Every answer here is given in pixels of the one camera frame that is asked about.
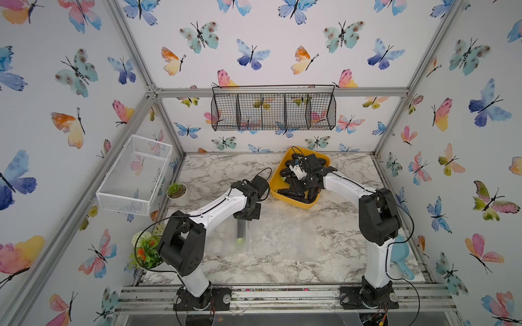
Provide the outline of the dark purple eggplant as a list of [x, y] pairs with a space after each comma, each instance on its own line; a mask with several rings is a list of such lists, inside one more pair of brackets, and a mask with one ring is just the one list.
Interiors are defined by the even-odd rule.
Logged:
[[246, 220], [237, 221], [237, 245], [243, 246], [246, 242], [248, 222]]

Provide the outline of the clear zip-top bag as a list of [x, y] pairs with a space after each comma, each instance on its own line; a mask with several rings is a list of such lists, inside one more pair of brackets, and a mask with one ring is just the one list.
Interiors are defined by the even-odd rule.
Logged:
[[246, 242], [237, 245], [237, 221], [227, 219], [207, 238], [205, 254], [212, 258], [234, 255], [275, 261], [316, 263], [317, 236], [314, 223], [304, 217], [270, 213], [248, 221]]

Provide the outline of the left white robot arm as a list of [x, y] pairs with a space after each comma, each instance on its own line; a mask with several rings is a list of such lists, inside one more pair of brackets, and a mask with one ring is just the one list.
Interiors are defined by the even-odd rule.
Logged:
[[211, 286], [200, 267], [207, 235], [229, 217], [259, 219], [261, 202], [268, 193], [269, 182], [257, 175], [250, 181], [236, 181], [223, 195], [200, 209], [190, 213], [176, 211], [168, 218], [157, 252], [176, 271], [192, 297], [205, 296]]

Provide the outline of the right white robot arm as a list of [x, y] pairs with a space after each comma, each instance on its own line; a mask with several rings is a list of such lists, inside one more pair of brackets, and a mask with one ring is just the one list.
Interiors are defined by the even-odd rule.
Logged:
[[374, 189], [341, 175], [327, 160], [314, 153], [294, 153], [282, 163], [279, 172], [288, 187], [273, 188], [274, 196], [291, 203], [311, 205], [322, 190], [334, 192], [357, 206], [358, 225], [367, 242], [367, 263], [364, 285], [383, 289], [392, 278], [388, 274], [389, 250], [396, 243], [401, 228], [399, 206], [387, 188]]

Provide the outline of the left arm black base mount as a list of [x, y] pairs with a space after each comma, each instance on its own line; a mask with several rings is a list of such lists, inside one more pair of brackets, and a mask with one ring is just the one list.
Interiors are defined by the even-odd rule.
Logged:
[[232, 289], [210, 286], [200, 297], [193, 296], [187, 289], [178, 289], [173, 310], [182, 311], [228, 311], [232, 301]]

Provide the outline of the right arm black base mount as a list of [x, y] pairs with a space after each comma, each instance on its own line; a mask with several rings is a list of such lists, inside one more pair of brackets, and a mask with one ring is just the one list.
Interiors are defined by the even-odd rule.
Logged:
[[398, 296], [391, 285], [378, 289], [367, 285], [341, 287], [339, 304], [344, 310], [399, 309]]

